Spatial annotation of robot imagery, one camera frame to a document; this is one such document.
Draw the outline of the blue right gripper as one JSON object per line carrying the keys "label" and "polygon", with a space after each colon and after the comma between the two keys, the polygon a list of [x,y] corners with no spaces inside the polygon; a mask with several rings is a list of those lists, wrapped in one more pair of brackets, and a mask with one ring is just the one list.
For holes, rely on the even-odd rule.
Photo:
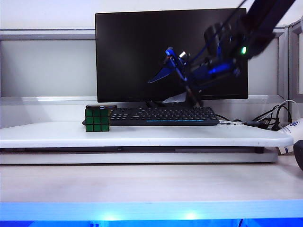
{"label": "blue right gripper", "polygon": [[165,64],[148,83],[156,82],[176,72],[185,92],[165,99],[162,101],[163,104],[185,103],[189,106],[200,106],[198,97],[200,91],[230,76],[238,77],[241,73],[235,59],[223,61],[221,58],[214,58],[192,66],[185,52],[177,56],[173,48],[169,47],[165,54]]}

